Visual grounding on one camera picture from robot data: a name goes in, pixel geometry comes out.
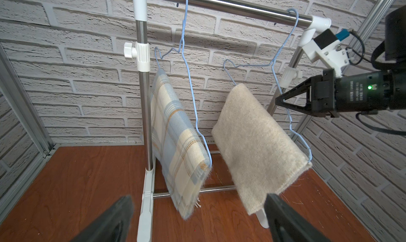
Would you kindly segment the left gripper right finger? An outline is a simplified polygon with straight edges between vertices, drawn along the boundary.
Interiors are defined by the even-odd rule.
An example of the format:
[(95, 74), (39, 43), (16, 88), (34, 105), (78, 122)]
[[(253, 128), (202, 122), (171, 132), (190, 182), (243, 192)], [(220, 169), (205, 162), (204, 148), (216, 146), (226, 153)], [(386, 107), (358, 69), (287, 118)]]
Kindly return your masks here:
[(267, 195), (264, 210), (274, 242), (329, 241), (277, 194)]

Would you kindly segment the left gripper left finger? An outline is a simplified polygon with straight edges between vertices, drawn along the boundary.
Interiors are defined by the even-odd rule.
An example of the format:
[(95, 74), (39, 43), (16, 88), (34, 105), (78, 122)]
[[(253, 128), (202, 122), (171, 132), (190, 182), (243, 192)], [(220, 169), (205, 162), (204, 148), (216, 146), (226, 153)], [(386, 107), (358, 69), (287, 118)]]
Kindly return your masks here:
[(123, 196), (82, 230), (73, 242), (124, 242), (128, 236), (134, 206), (130, 195)]

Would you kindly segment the beige wool scarf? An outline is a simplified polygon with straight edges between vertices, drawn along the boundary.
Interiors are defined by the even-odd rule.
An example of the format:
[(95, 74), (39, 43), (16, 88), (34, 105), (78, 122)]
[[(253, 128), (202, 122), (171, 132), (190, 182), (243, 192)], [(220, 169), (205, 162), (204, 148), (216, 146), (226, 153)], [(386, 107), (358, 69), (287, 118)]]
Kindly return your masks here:
[(211, 134), (248, 215), (264, 207), (312, 166), (282, 127), (243, 84), (227, 96)]

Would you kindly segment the plaid blue cream scarf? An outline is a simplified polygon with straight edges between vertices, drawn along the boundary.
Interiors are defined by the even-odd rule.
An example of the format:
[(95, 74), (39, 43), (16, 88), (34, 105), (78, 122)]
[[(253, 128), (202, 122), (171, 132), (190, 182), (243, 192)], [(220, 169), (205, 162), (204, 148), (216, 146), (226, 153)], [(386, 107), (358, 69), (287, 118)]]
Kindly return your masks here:
[(187, 220), (211, 172), (210, 157), (168, 75), (157, 71), (151, 87), (152, 151), (174, 207)]

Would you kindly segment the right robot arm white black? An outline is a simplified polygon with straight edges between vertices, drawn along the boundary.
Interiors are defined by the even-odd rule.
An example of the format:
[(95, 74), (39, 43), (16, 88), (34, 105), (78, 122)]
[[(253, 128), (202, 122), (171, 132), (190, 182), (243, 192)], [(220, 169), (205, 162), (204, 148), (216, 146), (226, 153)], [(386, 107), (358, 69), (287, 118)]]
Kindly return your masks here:
[(383, 110), (406, 107), (406, 8), (403, 6), (385, 18), (385, 39), (373, 51), (370, 62), (374, 72), (343, 76), (342, 67), (351, 64), (341, 40), (354, 31), (333, 34), (329, 29), (307, 43), (303, 51), (310, 61), (321, 60), (326, 69), (280, 95), (276, 105), (313, 117), (354, 112), (375, 115)]

